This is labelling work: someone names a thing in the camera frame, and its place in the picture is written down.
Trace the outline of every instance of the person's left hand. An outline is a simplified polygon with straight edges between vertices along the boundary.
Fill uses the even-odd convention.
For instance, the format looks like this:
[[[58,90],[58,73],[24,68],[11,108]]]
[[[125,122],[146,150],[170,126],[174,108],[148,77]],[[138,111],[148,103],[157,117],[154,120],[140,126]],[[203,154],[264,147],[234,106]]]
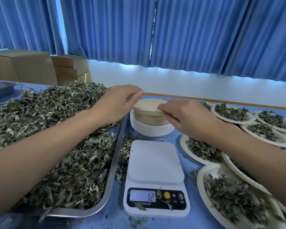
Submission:
[[[144,91],[134,85],[111,87],[91,108],[100,123],[107,125],[122,119],[141,99]]]

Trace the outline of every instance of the forearm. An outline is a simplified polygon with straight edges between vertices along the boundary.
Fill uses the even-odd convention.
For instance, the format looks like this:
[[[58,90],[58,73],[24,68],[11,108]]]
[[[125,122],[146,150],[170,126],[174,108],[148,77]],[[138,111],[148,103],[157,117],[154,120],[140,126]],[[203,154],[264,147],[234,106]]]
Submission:
[[[93,109],[0,150],[0,214],[39,183],[79,142],[102,126]]]
[[[211,142],[255,177],[286,206],[286,152],[232,124],[224,123]]]

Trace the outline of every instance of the yellow button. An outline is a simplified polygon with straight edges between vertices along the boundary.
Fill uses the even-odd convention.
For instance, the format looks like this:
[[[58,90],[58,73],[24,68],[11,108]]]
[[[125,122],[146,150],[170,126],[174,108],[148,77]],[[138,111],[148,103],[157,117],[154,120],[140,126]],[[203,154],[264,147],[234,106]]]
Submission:
[[[164,197],[166,199],[170,199],[170,193],[169,192],[164,192]]]

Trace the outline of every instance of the blue curtain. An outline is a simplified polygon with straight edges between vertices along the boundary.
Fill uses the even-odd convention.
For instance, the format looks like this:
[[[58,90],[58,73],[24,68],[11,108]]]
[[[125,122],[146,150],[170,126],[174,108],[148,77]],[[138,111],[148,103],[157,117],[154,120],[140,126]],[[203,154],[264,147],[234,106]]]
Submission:
[[[220,74],[249,0],[157,0],[151,67]]]
[[[60,0],[68,53],[149,66],[156,0]]]
[[[55,0],[0,0],[0,49],[64,54]]]
[[[286,0],[252,0],[224,74],[286,82]]]

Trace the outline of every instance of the hand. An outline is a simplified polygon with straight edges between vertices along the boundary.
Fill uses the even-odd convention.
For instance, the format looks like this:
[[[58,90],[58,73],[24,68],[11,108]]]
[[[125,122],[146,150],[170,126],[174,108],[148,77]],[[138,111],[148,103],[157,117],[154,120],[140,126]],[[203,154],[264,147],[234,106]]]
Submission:
[[[178,131],[199,141],[210,143],[225,124],[195,100],[170,100],[158,109]]]
[[[100,124],[107,125],[122,119],[141,99],[144,91],[134,85],[111,87],[91,108]]]

